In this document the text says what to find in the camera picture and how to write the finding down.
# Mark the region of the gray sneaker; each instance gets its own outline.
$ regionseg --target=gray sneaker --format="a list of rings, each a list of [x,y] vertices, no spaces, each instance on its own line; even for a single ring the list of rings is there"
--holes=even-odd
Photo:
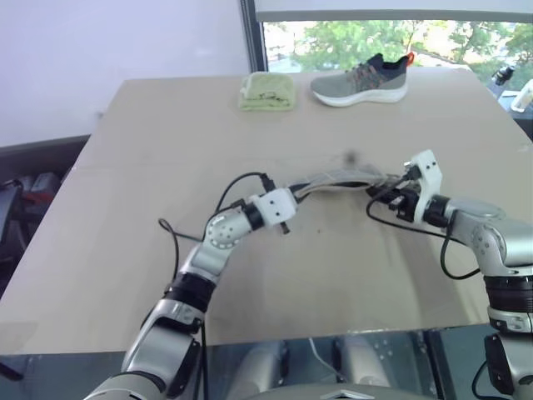
[[[406,70],[409,58],[384,62],[376,54],[350,71],[330,77],[318,77],[311,90],[324,104],[346,107],[360,102],[395,103],[407,93]]]

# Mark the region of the white wall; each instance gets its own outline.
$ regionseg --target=white wall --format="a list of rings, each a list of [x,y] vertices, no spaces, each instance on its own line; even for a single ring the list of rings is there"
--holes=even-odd
[[[247,72],[237,0],[2,0],[0,147],[91,133],[124,79]]]

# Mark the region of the silver robot arm segment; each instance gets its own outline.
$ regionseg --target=silver robot arm segment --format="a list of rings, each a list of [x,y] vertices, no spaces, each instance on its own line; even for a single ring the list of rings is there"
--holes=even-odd
[[[200,351],[192,335],[203,323],[233,249],[252,231],[283,223],[296,214],[296,200],[286,188],[249,200],[241,210],[211,218],[203,242],[191,251],[143,323],[126,353],[122,372],[106,380],[86,400],[156,400],[183,393]]]

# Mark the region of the towel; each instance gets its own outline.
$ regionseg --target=towel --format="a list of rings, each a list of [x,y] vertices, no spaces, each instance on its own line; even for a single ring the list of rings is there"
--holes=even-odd
[[[254,72],[242,80],[239,93],[242,110],[292,110],[295,101],[294,82],[284,73]]]

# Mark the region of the table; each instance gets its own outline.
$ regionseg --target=table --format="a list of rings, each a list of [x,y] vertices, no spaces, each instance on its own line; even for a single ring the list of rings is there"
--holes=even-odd
[[[200,233],[223,188],[264,170],[277,183],[362,163],[400,173],[431,148],[447,196],[533,222],[531,142],[471,72],[413,67],[397,104],[325,107],[294,76],[291,112],[241,112],[240,77],[125,82],[63,184],[0,302],[0,353],[126,349],[172,275],[165,217]],[[461,93],[462,101],[457,101]],[[230,199],[259,193],[242,182]],[[316,195],[233,253],[207,316],[210,344],[483,323],[481,277],[445,278],[439,239],[366,218],[368,197]],[[192,244],[180,241],[182,259]],[[452,246],[454,273],[475,259]]]

